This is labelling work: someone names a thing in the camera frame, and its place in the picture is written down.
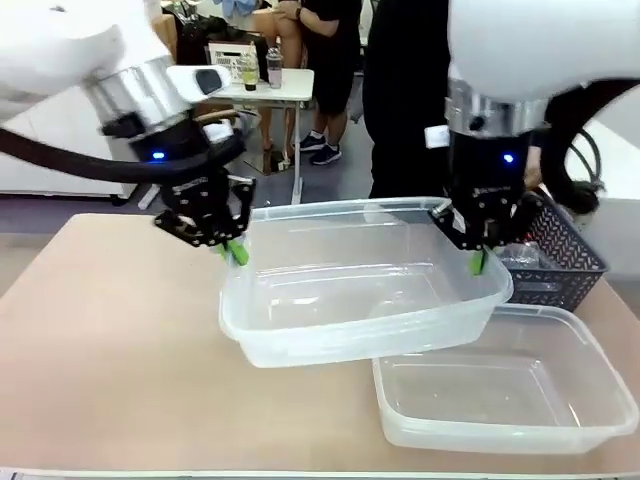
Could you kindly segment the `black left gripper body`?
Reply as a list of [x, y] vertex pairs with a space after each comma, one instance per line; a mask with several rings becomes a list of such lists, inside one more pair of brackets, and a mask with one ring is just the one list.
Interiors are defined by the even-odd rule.
[[226, 165], [245, 150], [236, 129], [212, 142], [203, 127], [188, 115], [168, 127], [146, 128], [136, 113], [124, 114], [102, 132], [125, 140], [135, 162], [106, 161], [103, 178], [123, 183], [152, 183], [160, 187], [167, 209], [192, 220], [231, 220], [232, 187]]

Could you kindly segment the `person's left hand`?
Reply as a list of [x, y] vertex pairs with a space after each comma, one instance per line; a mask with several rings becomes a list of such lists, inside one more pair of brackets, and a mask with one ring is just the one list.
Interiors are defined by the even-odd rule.
[[524, 174], [524, 184], [527, 190], [533, 190], [543, 182], [540, 167], [541, 152], [540, 147], [530, 147], [528, 150]]

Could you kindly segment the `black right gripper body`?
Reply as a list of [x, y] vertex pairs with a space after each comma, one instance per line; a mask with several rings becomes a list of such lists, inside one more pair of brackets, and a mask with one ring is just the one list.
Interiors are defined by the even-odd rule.
[[450, 133], [447, 195], [456, 211], [481, 235], [501, 209], [525, 195], [524, 174], [534, 133], [479, 138]]

